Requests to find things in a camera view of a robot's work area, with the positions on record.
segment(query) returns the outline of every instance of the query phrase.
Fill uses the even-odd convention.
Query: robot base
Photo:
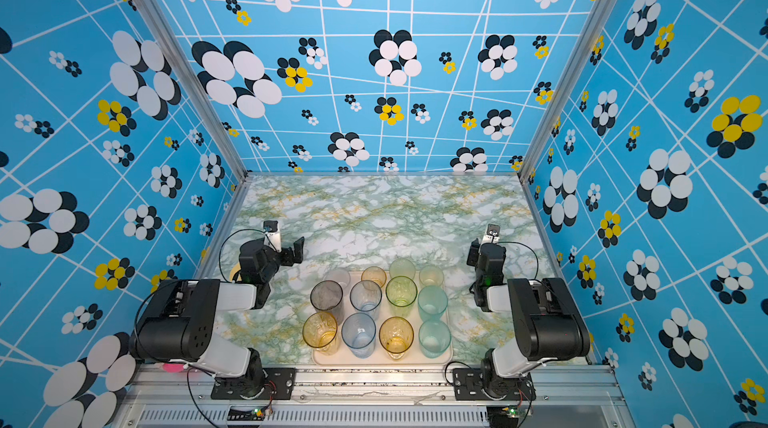
[[[212,400],[290,400],[296,368],[262,368],[259,352],[250,351],[250,362],[243,376],[237,378],[215,378],[214,389],[210,393]],[[277,391],[273,393],[269,382],[273,382]]]

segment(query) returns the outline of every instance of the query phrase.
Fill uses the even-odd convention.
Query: marble table surface
[[[216,318],[217,333],[257,349],[264,364],[312,364],[301,329],[314,312],[312,288],[334,268],[388,269],[397,257],[410,258],[417,269],[427,263],[441,267],[453,357],[469,364],[514,337],[508,314],[483,313],[468,292],[474,269],[466,265],[467,252],[485,226],[499,224],[502,240],[536,250],[540,278],[556,276],[514,175],[259,175],[231,232],[261,229],[264,220],[279,222],[283,246],[305,237],[304,261],[280,268],[263,309]],[[226,274],[236,263],[239,246],[255,235],[245,231],[226,243]],[[532,278],[532,252],[516,244],[505,246],[504,274]]]

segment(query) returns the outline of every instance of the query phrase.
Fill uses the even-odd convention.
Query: patterned wall
[[[510,172],[595,0],[157,1],[255,172]]]
[[[4,428],[109,422],[139,303],[194,274],[236,183],[136,9],[0,0]]]
[[[768,421],[766,1],[619,0],[528,180],[638,426]]]

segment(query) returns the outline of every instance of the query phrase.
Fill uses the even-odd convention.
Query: blue cup
[[[344,321],[341,339],[358,358],[367,358],[376,348],[376,322],[365,313],[355,313]]]

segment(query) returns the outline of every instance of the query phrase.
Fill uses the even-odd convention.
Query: clear cup
[[[310,293],[310,302],[315,311],[327,311],[336,321],[344,321],[344,289],[335,281],[321,281]]]
[[[399,360],[413,344],[413,327],[405,318],[389,318],[379,328],[379,343],[393,360]]]
[[[418,346],[427,358],[437,358],[450,345],[451,330],[442,321],[427,321],[418,329]]]
[[[367,358],[376,348],[376,322],[365,313],[352,314],[341,327],[341,338],[353,355]]]
[[[350,286],[350,272],[344,268],[334,268],[326,273],[326,276],[322,279],[337,282],[341,285],[343,290],[346,290],[346,287]]]
[[[304,343],[314,351],[332,355],[339,350],[341,337],[338,336],[339,324],[330,313],[319,311],[307,318],[301,334]]]
[[[448,307],[448,296],[442,288],[429,285],[418,293],[418,316],[422,321],[439,320]]]
[[[417,294],[416,283],[408,277],[394,277],[386,284],[386,297],[396,317],[408,317],[416,304]]]
[[[414,279],[416,276],[416,265],[408,258],[395,258],[395,260],[389,265],[389,277],[406,277]]]
[[[442,274],[442,270],[437,268],[434,264],[428,264],[421,271],[418,272],[418,280],[421,282],[422,287],[429,285],[442,286],[442,281],[445,277]]]
[[[352,287],[350,301],[353,308],[368,314],[375,320],[379,317],[379,309],[382,304],[382,289],[375,281],[360,281]]]
[[[379,288],[384,288],[386,284],[386,272],[379,267],[368,267],[362,272],[361,280],[375,281]]]

